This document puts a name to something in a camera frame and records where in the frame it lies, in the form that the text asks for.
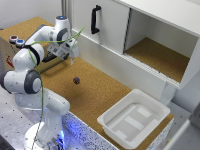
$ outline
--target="white plastic bin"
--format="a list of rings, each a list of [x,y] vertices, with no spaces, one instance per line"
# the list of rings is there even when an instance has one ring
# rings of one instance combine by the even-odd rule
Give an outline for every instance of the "white plastic bin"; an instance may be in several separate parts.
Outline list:
[[[135,149],[169,113],[169,108],[134,89],[97,121],[105,133],[122,147]]]

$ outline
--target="door handle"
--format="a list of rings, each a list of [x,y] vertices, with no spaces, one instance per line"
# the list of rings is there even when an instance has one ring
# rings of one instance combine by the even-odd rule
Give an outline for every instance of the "door handle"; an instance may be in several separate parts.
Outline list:
[[[96,8],[94,8],[92,10],[92,21],[91,21],[91,31],[92,31],[92,34],[96,34],[98,33],[100,30],[98,28],[96,28],[96,12],[98,10],[101,10],[101,7],[96,5]]]

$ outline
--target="open cabinet compartment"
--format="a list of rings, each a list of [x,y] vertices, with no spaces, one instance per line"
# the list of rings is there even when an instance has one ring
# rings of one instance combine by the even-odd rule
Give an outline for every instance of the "open cabinet compartment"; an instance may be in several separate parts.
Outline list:
[[[193,56],[198,51],[197,36],[131,9],[124,55],[147,65],[148,71],[157,70],[182,88],[199,70]]]

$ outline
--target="cable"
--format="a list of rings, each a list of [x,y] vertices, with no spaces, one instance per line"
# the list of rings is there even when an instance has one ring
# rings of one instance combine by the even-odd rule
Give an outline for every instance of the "cable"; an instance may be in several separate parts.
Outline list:
[[[67,40],[62,40],[62,41],[36,41],[36,42],[32,43],[31,45],[34,45],[34,44],[36,44],[36,43],[45,43],[45,42],[46,42],[46,43],[47,43],[47,42],[48,42],[48,43],[65,42],[65,41],[69,41],[69,40],[71,40],[72,38],[74,38],[74,37],[77,36],[76,40],[74,41],[74,43],[73,43],[73,45],[72,45],[72,47],[71,47],[71,49],[70,49],[70,52],[71,52],[72,49],[73,49],[73,47],[74,47],[74,45],[75,45],[75,43],[76,43],[76,41],[78,40],[78,38],[79,38],[79,36],[80,36],[80,34],[81,34],[81,32],[83,31],[84,28],[85,28],[85,26],[83,26],[83,28],[82,28],[77,34],[73,35],[71,38],[69,38],[69,39],[67,39]],[[40,76],[40,79],[41,79],[41,87],[42,87],[42,114],[41,114],[39,126],[38,126],[37,131],[36,131],[35,138],[34,138],[34,140],[33,140],[33,145],[32,145],[32,148],[31,148],[31,150],[33,150],[33,147],[34,147],[34,144],[35,144],[35,140],[36,140],[36,137],[37,137],[39,128],[40,128],[40,124],[41,124],[41,122],[42,122],[43,115],[44,115],[44,112],[43,112],[43,111],[44,111],[44,108],[43,108],[43,107],[44,107],[44,88],[43,88],[43,82],[42,82],[42,78],[41,78],[41,75],[40,75],[40,71],[39,71],[39,69],[38,69],[38,66],[37,66],[37,64],[36,64],[36,62],[35,62],[35,60],[34,60],[34,58],[33,58],[33,55],[31,54],[30,49],[28,49],[28,51],[29,51],[29,54],[30,54],[30,56],[31,56],[31,59],[32,59],[34,65],[36,66],[36,71],[38,72],[38,74],[39,74],[39,76]]]

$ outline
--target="cabinet shelf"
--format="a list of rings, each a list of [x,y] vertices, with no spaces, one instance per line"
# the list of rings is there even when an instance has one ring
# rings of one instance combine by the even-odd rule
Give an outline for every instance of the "cabinet shelf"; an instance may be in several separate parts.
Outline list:
[[[181,82],[190,60],[149,38],[144,38],[125,53],[178,82]]]

